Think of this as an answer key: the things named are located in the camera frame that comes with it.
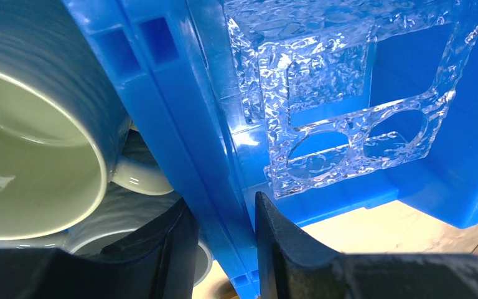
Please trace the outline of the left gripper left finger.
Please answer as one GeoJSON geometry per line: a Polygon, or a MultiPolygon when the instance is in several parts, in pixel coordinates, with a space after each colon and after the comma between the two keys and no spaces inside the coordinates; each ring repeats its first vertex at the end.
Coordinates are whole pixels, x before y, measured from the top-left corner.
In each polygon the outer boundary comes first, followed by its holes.
{"type": "Polygon", "coordinates": [[[190,298],[199,224],[183,200],[91,257],[0,249],[0,298],[190,298]]]}

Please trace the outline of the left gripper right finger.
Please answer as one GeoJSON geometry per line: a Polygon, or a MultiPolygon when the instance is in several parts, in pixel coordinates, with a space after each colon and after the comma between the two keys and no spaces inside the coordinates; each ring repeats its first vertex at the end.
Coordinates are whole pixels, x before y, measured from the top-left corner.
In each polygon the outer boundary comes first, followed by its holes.
{"type": "Polygon", "coordinates": [[[478,298],[478,255],[343,254],[255,195],[262,298],[478,298]]]}

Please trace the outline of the grey ceramic mug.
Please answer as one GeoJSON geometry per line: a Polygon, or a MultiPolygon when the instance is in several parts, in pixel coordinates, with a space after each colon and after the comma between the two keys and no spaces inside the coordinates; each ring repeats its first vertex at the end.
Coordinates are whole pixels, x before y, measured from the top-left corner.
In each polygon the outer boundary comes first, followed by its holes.
{"type": "MultiPolygon", "coordinates": [[[[136,131],[129,131],[122,154],[157,166],[150,150],[136,131]]],[[[63,249],[75,255],[99,254],[103,247],[160,216],[180,197],[175,191],[161,196],[147,196],[110,183],[102,203],[96,210],[68,230],[63,249]]],[[[208,246],[199,239],[195,255],[194,286],[209,274],[212,263],[213,256],[208,246]]]]}

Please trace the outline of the blue plastic bin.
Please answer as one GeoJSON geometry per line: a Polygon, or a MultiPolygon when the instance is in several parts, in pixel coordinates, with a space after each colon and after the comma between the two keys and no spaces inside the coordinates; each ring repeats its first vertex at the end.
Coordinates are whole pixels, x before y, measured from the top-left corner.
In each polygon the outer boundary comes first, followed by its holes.
{"type": "Polygon", "coordinates": [[[478,1],[65,1],[242,298],[255,194],[478,224],[478,1]]]}

